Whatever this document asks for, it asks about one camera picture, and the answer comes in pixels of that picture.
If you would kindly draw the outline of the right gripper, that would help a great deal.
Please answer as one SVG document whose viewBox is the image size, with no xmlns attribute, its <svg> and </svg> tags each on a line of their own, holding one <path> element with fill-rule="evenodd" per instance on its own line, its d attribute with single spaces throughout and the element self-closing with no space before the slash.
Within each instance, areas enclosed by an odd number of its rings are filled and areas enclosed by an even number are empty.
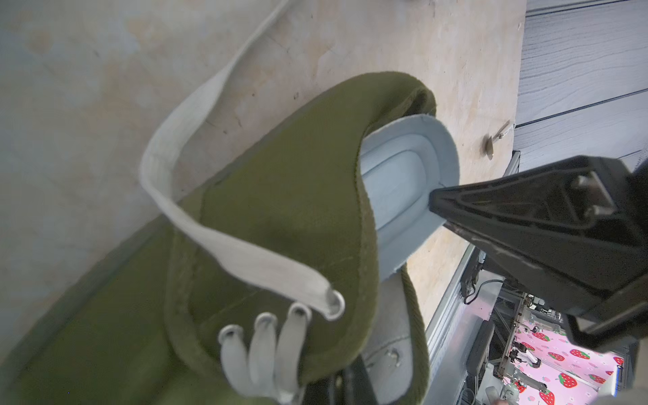
<svg viewBox="0 0 648 405">
<path fill-rule="evenodd" d="M 580 155 L 436 189 L 429 209 L 506 278 L 564 313 L 572 342 L 602 349 L 646 337 L 646 164 L 630 172 L 619 160 Z M 536 245 L 563 248 L 562 273 L 511 249 Z"/>
</svg>

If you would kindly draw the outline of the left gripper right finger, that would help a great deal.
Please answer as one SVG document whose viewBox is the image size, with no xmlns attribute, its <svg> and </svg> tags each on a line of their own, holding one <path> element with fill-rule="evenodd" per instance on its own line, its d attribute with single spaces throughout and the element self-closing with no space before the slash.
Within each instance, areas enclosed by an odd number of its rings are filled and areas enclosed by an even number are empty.
<svg viewBox="0 0 648 405">
<path fill-rule="evenodd" d="M 378 405 L 361 355 L 345 369 L 345 403 L 347 405 Z"/>
</svg>

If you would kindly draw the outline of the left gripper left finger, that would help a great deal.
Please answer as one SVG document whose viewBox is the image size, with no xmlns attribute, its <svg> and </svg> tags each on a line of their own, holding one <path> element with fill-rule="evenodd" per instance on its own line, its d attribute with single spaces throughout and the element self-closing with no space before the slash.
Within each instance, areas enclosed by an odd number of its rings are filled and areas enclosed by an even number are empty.
<svg viewBox="0 0 648 405">
<path fill-rule="evenodd" d="M 339 375 L 315 381 L 305 388 L 304 405 L 336 405 L 339 403 Z"/>
</svg>

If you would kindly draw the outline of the olive green shoe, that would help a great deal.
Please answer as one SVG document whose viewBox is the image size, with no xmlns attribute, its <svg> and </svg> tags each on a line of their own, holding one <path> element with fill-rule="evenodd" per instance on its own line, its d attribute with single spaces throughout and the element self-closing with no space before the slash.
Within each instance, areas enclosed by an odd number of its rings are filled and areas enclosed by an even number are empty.
<svg viewBox="0 0 648 405">
<path fill-rule="evenodd" d="M 374 60 L 403 9 L 2 2 L 2 403 L 303 404 L 359 355 L 379 404 L 420 403 L 425 323 L 407 262 L 379 280 L 359 166 L 436 118 Z"/>
</svg>

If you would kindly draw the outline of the grey insole one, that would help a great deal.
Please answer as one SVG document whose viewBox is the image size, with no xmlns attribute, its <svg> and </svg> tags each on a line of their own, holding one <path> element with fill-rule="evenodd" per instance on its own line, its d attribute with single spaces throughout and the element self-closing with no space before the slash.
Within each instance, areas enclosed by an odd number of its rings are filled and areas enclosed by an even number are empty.
<svg viewBox="0 0 648 405">
<path fill-rule="evenodd" d="M 433 116 L 407 116 L 364 139 L 359 166 L 376 226 L 379 280 L 384 280 L 445 223 L 430 211 L 430 194 L 459 183 L 457 146 Z"/>
</svg>

